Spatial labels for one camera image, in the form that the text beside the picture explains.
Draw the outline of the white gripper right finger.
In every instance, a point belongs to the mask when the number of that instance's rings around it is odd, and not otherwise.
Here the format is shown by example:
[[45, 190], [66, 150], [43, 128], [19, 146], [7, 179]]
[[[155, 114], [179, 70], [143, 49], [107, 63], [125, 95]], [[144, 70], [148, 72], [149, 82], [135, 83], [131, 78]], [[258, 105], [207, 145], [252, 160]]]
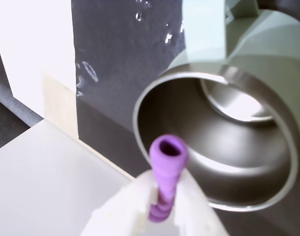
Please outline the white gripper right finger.
[[204, 192], [188, 170], [184, 170], [177, 185], [174, 204], [174, 224], [181, 236], [227, 236]]

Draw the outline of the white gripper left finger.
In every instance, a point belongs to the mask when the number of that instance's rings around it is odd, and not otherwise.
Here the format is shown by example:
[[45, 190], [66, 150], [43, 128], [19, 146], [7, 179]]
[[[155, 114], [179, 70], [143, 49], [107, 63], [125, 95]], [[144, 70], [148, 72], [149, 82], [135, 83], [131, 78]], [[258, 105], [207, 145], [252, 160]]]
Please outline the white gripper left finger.
[[150, 206], [156, 197], [154, 174], [148, 170], [94, 210], [81, 235], [140, 235], [146, 229]]

